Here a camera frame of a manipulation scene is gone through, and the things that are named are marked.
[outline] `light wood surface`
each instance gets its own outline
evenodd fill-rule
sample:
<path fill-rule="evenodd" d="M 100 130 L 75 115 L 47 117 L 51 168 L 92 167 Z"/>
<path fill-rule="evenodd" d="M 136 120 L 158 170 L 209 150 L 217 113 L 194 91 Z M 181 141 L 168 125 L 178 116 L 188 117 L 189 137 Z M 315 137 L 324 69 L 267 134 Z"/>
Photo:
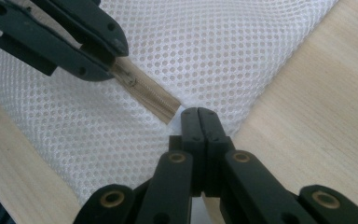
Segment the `light wood surface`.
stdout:
<path fill-rule="evenodd" d="M 358 1 L 341 0 L 258 99 L 234 139 L 294 193 L 336 189 L 358 204 Z M 0 107 L 0 201 L 18 223 L 71 223 L 74 193 Z M 216 223 L 217 200 L 208 200 Z"/>

